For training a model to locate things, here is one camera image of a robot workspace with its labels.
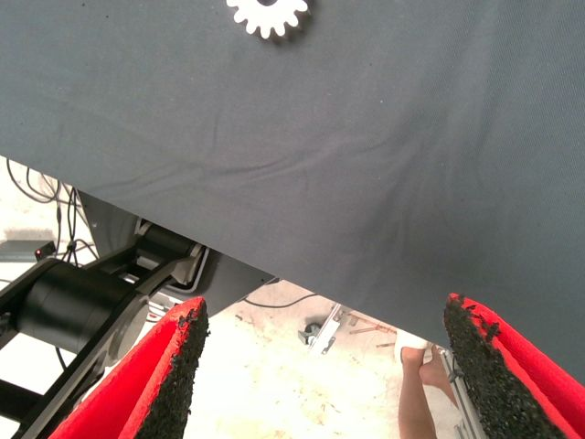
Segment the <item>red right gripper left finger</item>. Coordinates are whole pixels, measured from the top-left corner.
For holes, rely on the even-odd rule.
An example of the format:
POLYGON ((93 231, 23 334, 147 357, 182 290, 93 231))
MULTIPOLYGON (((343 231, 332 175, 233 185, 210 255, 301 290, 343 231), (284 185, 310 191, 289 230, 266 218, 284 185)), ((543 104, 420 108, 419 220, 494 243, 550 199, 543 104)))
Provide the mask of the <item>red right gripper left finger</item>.
POLYGON ((204 298, 174 306, 50 436, 182 438, 207 335, 204 298))

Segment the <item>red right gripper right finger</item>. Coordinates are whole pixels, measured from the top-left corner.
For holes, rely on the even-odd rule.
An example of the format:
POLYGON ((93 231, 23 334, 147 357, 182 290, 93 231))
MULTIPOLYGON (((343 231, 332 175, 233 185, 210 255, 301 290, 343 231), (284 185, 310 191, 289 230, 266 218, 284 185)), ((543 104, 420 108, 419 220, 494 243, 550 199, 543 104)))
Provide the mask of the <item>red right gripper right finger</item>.
POLYGON ((450 294, 443 321, 488 437, 584 436, 584 386, 494 310, 450 294))

